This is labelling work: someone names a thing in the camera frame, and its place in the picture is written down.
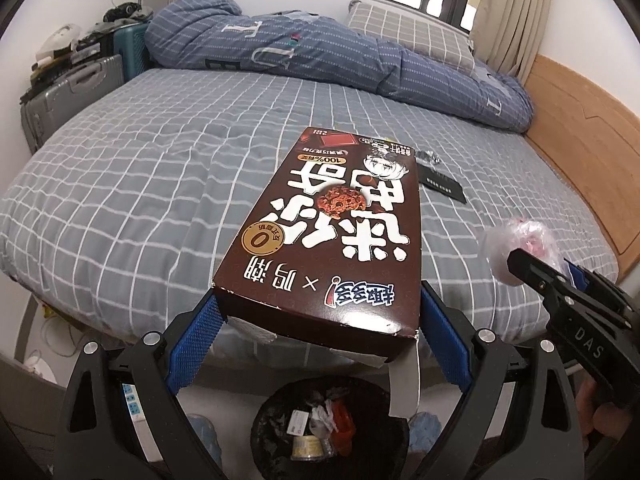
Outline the person's right hand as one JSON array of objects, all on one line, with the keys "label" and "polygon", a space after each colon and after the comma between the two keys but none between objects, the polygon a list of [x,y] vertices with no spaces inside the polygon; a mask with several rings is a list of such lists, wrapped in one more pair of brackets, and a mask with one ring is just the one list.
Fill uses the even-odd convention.
[{"label": "person's right hand", "polygon": [[588,444],[588,437],[593,431],[619,441],[632,421],[631,414],[621,410],[613,403],[598,403],[597,393],[596,381],[587,375],[580,384],[576,396],[577,413],[584,445]]}]

